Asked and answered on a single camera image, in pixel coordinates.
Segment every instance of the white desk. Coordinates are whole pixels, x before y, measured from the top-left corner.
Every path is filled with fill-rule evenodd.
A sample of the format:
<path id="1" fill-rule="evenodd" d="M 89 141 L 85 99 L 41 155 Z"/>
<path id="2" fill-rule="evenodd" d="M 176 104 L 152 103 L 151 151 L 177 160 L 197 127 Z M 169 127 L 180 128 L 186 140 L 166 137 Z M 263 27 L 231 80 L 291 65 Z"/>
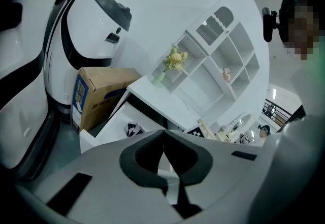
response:
<path id="1" fill-rule="evenodd" d="M 161 84 L 154 86 L 147 76 L 132 83 L 127 89 L 160 115 L 183 130 L 198 124 L 201 118 L 183 100 L 171 94 Z"/>

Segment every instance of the white display shelf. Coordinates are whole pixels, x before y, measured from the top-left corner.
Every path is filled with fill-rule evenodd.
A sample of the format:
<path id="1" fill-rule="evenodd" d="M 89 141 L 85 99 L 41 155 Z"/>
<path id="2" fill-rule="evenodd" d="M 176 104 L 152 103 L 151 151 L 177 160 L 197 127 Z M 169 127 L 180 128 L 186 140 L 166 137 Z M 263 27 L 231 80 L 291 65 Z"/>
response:
<path id="1" fill-rule="evenodd" d="M 195 71 L 206 58 L 205 52 L 188 34 L 184 34 L 176 45 L 178 51 L 188 53 L 186 64 L 183 66 L 183 70 L 188 74 Z"/>
<path id="2" fill-rule="evenodd" d="M 247 74 L 248 74 L 248 77 L 249 77 L 250 81 L 253 80 L 253 78 L 257 74 L 258 70 L 259 70 L 259 64 L 258 64 L 258 61 L 257 61 L 256 54 L 254 53 L 254 55 L 252 56 L 252 58 L 250 59 L 250 61 L 246 65 L 246 71 L 247 71 Z"/>
<path id="3" fill-rule="evenodd" d="M 238 73 L 243 68 L 242 59 L 229 37 L 227 37 L 219 47 L 211 54 L 212 59 L 220 68 L 228 68 L 231 78 L 237 77 Z"/>
<path id="4" fill-rule="evenodd" d="M 194 21 L 186 32 L 211 55 L 238 24 L 227 3 L 220 1 Z"/>
<path id="5" fill-rule="evenodd" d="M 215 82 L 219 85 L 222 92 L 229 97 L 235 97 L 234 93 L 232 92 L 230 85 L 224 80 L 223 75 L 217 64 L 211 57 L 208 57 L 203 65 L 209 71 L 211 76 L 214 78 Z"/>
<path id="6" fill-rule="evenodd" d="M 202 115 L 223 96 L 223 91 L 205 66 L 201 65 L 180 84 L 176 95 Z"/>
<path id="7" fill-rule="evenodd" d="M 208 111 L 206 111 L 203 120 L 207 125 L 212 125 L 221 117 L 233 104 L 235 99 L 224 94 Z"/>
<path id="8" fill-rule="evenodd" d="M 243 63 L 246 63 L 253 54 L 254 47 L 243 25 L 238 23 L 230 32 L 229 37 L 238 50 Z"/>
<path id="9" fill-rule="evenodd" d="M 231 87 L 236 95 L 236 98 L 239 98 L 239 96 L 247 88 L 248 84 L 249 84 L 248 74 L 246 72 L 246 69 L 243 69 L 240 75 L 231 84 Z"/>
<path id="10" fill-rule="evenodd" d="M 212 124 L 235 103 L 259 70 L 252 42 L 236 15 L 219 2 L 191 25 L 176 45 L 179 51 L 188 52 L 187 63 L 182 71 L 166 73 L 161 83 Z M 230 82 L 223 78 L 224 68 L 230 70 Z M 155 72 L 163 69 L 162 65 Z"/>

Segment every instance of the yellow flower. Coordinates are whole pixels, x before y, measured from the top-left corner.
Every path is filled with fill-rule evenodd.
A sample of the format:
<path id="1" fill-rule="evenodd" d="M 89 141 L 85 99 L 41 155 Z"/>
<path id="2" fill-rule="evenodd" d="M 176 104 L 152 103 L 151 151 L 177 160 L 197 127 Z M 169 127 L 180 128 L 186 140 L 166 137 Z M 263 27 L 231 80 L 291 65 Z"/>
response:
<path id="1" fill-rule="evenodd" d="M 180 63 L 175 64 L 175 69 L 181 70 L 182 69 L 182 64 L 180 64 Z"/>
<path id="2" fill-rule="evenodd" d="M 182 60 L 182 55 L 179 53 L 173 53 L 171 55 L 171 59 L 174 61 L 181 61 Z"/>

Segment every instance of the cardboard box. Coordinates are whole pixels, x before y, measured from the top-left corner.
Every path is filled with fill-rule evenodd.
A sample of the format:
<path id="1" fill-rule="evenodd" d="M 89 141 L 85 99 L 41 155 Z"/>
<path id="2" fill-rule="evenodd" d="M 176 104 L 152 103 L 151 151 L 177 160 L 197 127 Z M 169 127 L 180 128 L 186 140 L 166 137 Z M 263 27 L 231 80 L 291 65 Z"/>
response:
<path id="1" fill-rule="evenodd" d="M 71 124 L 79 132 L 89 131 L 106 120 L 126 91 L 140 79 L 135 69 L 110 67 L 81 68 L 71 108 Z"/>

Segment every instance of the decorative item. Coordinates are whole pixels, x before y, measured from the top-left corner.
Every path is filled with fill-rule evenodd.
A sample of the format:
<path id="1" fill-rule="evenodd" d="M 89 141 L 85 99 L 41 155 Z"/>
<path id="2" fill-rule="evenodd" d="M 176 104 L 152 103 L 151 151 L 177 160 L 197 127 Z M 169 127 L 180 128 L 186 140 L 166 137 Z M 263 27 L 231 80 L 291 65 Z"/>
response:
<path id="1" fill-rule="evenodd" d="M 226 82 L 230 82 L 230 70 L 228 68 L 224 68 L 222 70 L 222 75 L 223 75 L 223 79 L 226 81 Z"/>
<path id="2" fill-rule="evenodd" d="M 165 69 L 162 73 L 154 78 L 153 85 L 158 85 L 166 75 L 166 71 L 176 69 L 183 69 L 183 65 L 186 63 L 188 57 L 187 52 L 178 52 L 178 46 L 172 45 L 170 54 L 164 60 Z"/>

